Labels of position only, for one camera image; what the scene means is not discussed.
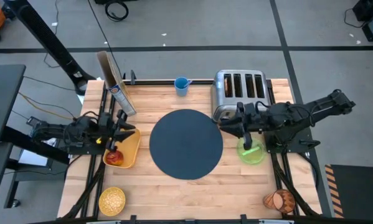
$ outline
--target black table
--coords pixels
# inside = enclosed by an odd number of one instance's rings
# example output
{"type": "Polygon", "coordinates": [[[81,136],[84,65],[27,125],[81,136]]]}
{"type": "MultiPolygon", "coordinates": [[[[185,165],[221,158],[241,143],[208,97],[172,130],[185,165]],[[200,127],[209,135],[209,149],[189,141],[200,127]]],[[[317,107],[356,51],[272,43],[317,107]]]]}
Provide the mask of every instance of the black table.
{"type": "MultiPolygon", "coordinates": [[[[6,126],[14,101],[22,83],[25,69],[26,66],[24,65],[0,65],[0,184],[2,181],[2,175],[6,168],[16,171],[25,169],[45,173],[49,172],[48,167],[22,165],[19,164],[18,161],[10,159],[9,156],[11,154],[13,145],[17,145],[23,149],[27,149],[31,152],[59,161],[63,164],[68,164],[69,161],[68,154],[66,152],[59,151],[56,148],[44,143],[35,144],[31,141],[28,135],[6,126]]],[[[14,201],[14,196],[19,181],[44,179],[40,177],[35,179],[35,174],[27,176],[24,175],[25,173],[20,174],[22,175],[15,174],[12,179],[11,188],[5,203],[6,208],[10,208],[14,201]]]]}

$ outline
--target toaster slot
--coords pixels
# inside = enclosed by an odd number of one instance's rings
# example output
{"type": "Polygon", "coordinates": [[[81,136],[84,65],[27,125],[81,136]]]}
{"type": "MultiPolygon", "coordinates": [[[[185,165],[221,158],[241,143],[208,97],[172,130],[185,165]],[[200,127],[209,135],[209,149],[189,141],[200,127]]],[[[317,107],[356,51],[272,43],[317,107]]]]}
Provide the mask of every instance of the toaster slot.
{"type": "Polygon", "coordinates": [[[242,77],[240,76],[240,74],[234,74],[234,83],[235,83],[235,97],[243,97],[242,77]]]}
{"type": "Polygon", "coordinates": [[[255,89],[257,90],[257,98],[264,98],[263,92],[263,84],[262,84],[262,76],[261,75],[254,75],[255,79],[255,89]]]}
{"type": "Polygon", "coordinates": [[[247,97],[254,98],[254,81],[252,74],[246,74],[246,87],[247,87],[247,97]]]}
{"type": "Polygon", "coordinates": [[[225,90],[225,97],[233,97],[233,90],[232,90],[232,76],[230,74],[224,74],[224,90],[225,90]]]}

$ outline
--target black round plate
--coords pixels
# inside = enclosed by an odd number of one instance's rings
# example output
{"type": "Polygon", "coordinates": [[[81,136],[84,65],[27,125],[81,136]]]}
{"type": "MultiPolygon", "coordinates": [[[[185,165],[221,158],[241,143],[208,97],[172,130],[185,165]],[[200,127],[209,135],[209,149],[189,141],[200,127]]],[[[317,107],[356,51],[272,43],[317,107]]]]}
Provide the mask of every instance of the black round plate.
{"type": "Polygon", "coordinates": [[[209,174],[222,155],[222,135],[211,118],[195,110],[162,117],[150,135],[150,154],[167,175],[195,180],[209,174]]]}

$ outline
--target apple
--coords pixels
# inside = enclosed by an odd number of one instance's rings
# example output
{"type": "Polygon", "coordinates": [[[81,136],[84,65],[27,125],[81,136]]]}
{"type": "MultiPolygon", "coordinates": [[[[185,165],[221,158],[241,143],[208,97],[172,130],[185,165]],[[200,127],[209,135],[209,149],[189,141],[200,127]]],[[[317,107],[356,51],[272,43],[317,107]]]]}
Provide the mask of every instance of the apple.
{"type": "Polygon", "coordinates": [[[124,155],[120,151],[109,152],[106,161],[110,165],[120,166],[124,162],[124,155]]]}

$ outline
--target green object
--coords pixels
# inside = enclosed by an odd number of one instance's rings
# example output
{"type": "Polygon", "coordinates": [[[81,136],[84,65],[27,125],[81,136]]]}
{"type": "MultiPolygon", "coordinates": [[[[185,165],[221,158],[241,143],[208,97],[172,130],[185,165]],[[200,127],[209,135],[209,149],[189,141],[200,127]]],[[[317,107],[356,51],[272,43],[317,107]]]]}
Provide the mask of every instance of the green object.
{"type": "Polygon", "coordinates": [[[265,146],[258,139],[252,138],[253,144],[251,149],[244,149],[244,138],[237,142],[236,150],[240,159],[247,164],[259,164],[265,157],[265,146]]]}

